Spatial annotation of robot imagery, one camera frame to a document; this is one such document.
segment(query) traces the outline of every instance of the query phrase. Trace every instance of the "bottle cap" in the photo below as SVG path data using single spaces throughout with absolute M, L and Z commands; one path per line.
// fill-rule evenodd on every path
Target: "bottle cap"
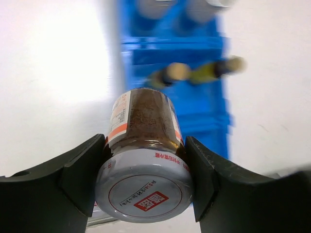
M 117 219 L 151 223 L 182 213 L 192 202 L 189 168 L 176 155 L 159 150 L 121 152 L 100 169 L 95 200 Z

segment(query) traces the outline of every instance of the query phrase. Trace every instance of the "yellow object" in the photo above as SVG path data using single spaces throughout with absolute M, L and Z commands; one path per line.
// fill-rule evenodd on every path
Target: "yellow object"
M 242 72 L 244 69 L 244 59 L 235 56 L 226 61 L 217 61 L 199 67 L 191 72 L 189 80 L 192 84 L 208 83 L 220 79 L 224 74 Z
M 149 85 L 155 89 L 163 89 L 171 86 L 174 82 L 189 78 L 190 67 L 184 63 L 171 63 L 160 71 L 153 72 L 148 77 Z

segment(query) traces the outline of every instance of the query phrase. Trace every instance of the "orange label stripe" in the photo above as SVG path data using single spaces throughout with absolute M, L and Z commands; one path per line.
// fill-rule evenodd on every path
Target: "orange label stripe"
M 113 136 L 115 136 L 118 133 L 121 133 L 122 131 L 126 131 L 127 129 L 127 123 L 120 125 L 119 127 L 115 128 L 109 135 L 108 135 L 108 139 L 112 138 Z
M 181 135 L 179 134 L 179 132 L 178 132 L 177 130 L 175 130 L 175 134 L 176 134 L 176 137 L 177 137 L 179 140 L 183 141 L 183 139 L 181 138 Z

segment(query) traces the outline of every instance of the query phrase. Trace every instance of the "white surface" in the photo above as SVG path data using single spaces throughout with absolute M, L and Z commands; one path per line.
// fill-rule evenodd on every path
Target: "white surface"
M 248 62 L 227 82 L 231 160 L 252 171 L 311 163 L 310 7 L 239 0 L 225 13 L 230 53 Z
M 0 175 L 107 133 L 124 90 L 108 3 L 0 1 Z
M 0 1 L 0 174 L 40 164 L 105 133 L 123 91 L 113 0 Z M 264 173 L 311 162 L 311 2 L 239 0 L 225 12 L 231 158 Z M 89 232 L 199 232 L 191 211 L 152 225 Z

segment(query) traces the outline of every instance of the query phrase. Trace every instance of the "red logo on lid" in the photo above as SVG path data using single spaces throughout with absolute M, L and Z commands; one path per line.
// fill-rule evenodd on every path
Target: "red logo on lid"
M 165 202 L 168 199 L 169 199 L 168 197 L 156 191 L 153 194 L 144 198 L 143 200 L 140 200 L 139 202 L 134 204 L 134 206 L 143 211 L 148 211 L 156 207 L 157 205 L 160 205 L 161 203 Z

